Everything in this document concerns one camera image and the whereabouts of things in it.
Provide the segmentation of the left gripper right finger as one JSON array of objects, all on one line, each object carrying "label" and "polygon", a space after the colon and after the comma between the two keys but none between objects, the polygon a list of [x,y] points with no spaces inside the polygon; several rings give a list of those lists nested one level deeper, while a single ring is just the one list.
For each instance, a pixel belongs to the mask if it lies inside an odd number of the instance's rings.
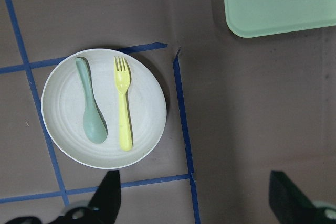
[{"label": "left gripper right finger", "polygon": [[321,210],[281,171],[272,171],[269,179],[268,201],[281,224],[317,223]]}]

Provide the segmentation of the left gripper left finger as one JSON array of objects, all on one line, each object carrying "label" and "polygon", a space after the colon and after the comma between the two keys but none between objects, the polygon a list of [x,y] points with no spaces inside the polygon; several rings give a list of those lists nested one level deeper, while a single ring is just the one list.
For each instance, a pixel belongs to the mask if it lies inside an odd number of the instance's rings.
[{"label": "left gripper left finger", "polygon": [[119,171],[106,173],[95,194],[88,203],[98,223],[115,223],[121,206],[121,182]]}]

